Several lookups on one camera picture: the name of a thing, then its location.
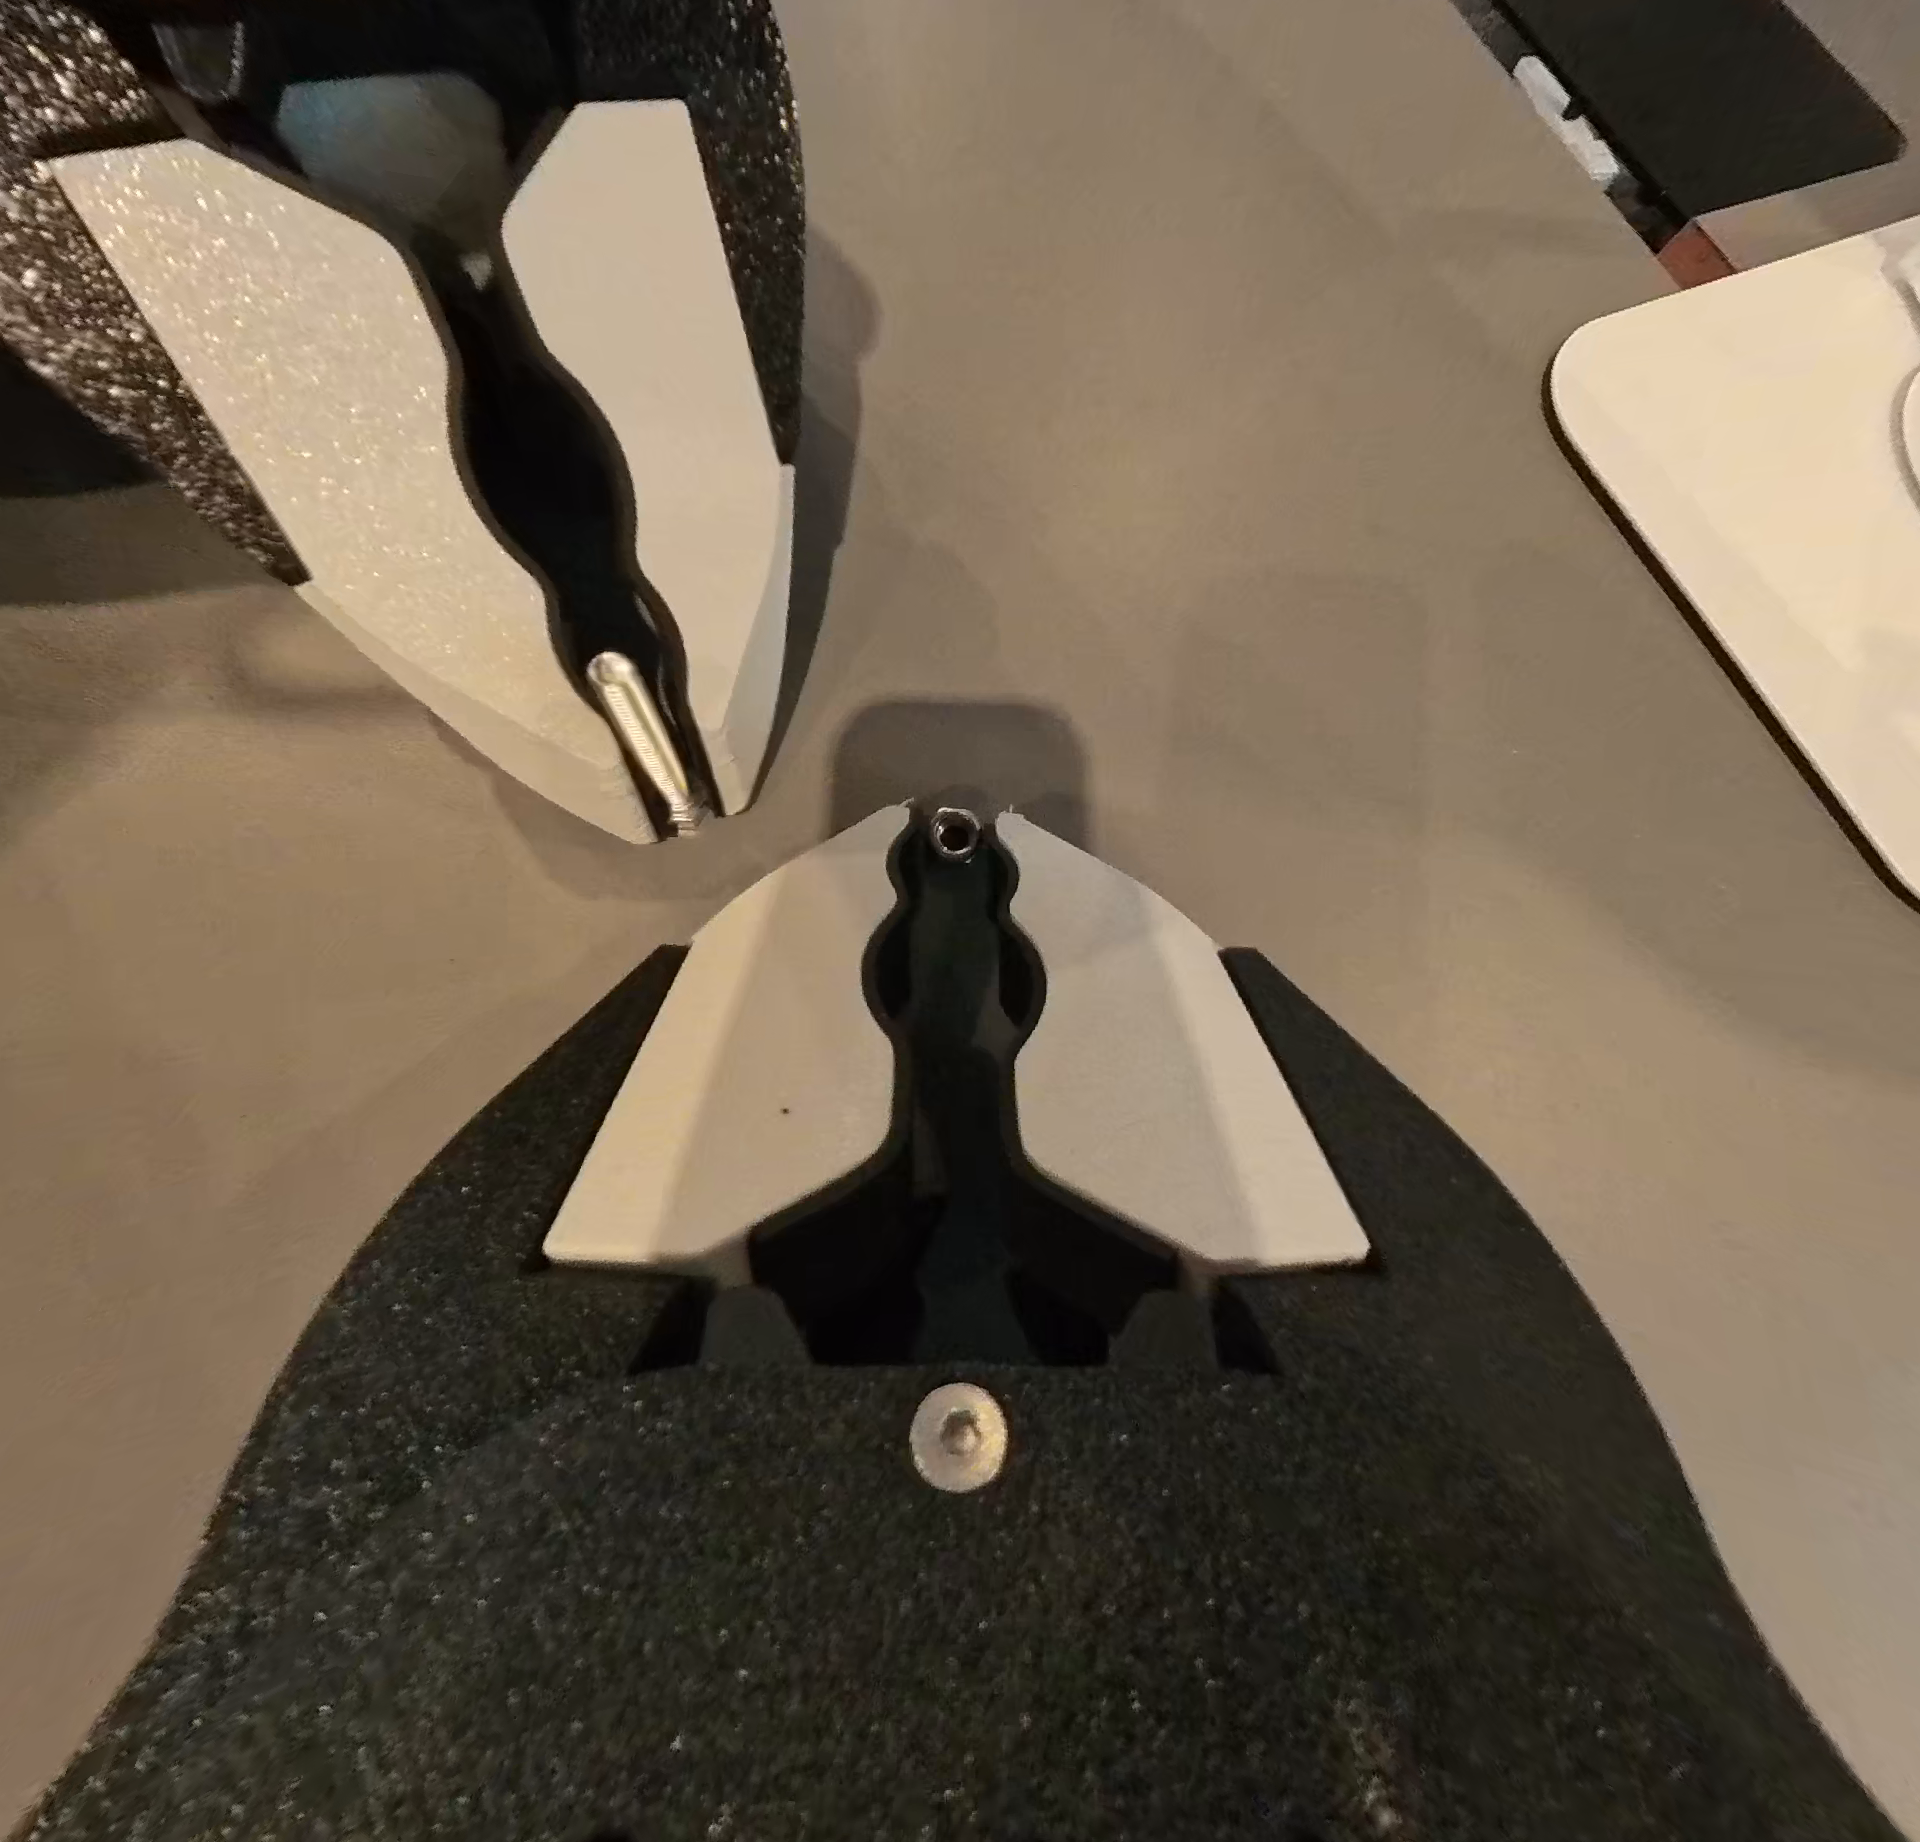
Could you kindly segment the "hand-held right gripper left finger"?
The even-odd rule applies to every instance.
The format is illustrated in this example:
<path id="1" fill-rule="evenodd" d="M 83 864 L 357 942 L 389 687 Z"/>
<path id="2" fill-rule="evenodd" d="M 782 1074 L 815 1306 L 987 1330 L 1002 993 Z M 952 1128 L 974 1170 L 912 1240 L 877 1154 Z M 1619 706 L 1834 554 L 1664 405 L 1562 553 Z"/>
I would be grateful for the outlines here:
<path id="1" fill-rule="evenodd" d="M 547 1229 L 550 1264 L 742 1273 L 758 1227 L 881 1154 L 898 1055 L 867 958 L 911 824 L 883 805 L 708 918 Z"/>

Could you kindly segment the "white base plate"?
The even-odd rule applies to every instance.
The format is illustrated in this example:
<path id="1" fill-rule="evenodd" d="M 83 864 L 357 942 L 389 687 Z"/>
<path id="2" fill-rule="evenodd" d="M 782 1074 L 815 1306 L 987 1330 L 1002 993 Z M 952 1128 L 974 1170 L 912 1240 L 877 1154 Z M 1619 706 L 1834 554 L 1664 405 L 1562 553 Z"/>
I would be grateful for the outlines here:
<path id="1" fill-rule="evenodd" d="M 1918 223 L 1577 327 L 1548 415 L 1878 869 L 1918 893 Z"/>

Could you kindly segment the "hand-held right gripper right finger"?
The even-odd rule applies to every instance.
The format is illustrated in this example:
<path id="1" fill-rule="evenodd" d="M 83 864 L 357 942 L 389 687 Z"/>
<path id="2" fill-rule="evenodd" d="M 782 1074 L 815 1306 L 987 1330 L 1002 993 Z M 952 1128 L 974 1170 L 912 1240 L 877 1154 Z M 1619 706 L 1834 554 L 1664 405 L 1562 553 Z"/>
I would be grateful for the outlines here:
<path id="1" fill-rule="evenodd" d="M 1016 811 L 995 831 L 1043 979 L 1014 1055 L 1034 1173 L 1208 1277 L 1363 1264 L 1366 1229 L 1213 938 Z"/>

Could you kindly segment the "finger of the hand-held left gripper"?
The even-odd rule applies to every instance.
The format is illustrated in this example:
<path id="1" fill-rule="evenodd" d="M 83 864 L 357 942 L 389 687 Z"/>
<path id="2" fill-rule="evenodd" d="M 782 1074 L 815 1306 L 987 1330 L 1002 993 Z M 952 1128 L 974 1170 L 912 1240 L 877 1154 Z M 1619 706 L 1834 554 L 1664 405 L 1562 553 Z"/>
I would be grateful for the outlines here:
<path id="1" fill-rule="evenodd" d="M 772 744 L 795 580 L 779 460 L 688 108 L 575 107 L 517 186 L 505 264 L 547 357 L 612 435 L 633 559 L 674 622 L 724 816 Z"/>
<path id="2" fill-rule="evenodd" d="M 198 141 L 43 165 L 307 570 L 298 596 L 493 768 L 656 843 L 550 600 L 468 477 L 402 245 Z"/>

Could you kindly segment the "silver hex bolt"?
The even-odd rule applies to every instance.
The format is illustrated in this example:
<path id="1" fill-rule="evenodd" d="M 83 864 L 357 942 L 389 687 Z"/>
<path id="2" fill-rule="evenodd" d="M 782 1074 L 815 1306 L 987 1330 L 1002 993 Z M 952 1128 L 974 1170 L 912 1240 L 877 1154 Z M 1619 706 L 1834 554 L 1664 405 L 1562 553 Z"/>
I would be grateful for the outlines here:
<path id="1" fill-rule="evenodd" d="M 670 838 L 700 831 L 710 822 L 704 790 L 637 661 L 604 650 L 588 661 L 585 682 L 612 725 L 649 818 Z"/>

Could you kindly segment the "black mat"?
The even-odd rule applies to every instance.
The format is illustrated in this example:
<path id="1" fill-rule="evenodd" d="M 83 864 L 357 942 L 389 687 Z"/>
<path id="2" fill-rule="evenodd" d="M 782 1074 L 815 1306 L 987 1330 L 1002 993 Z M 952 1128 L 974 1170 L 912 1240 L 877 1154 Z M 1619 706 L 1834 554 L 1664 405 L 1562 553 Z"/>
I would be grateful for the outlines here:
<path id="1" fill-rule="evenodd" d="M 1784 0 L 1490 0 L 1681 219 L 1901 162 L 1908 136 Z"/>

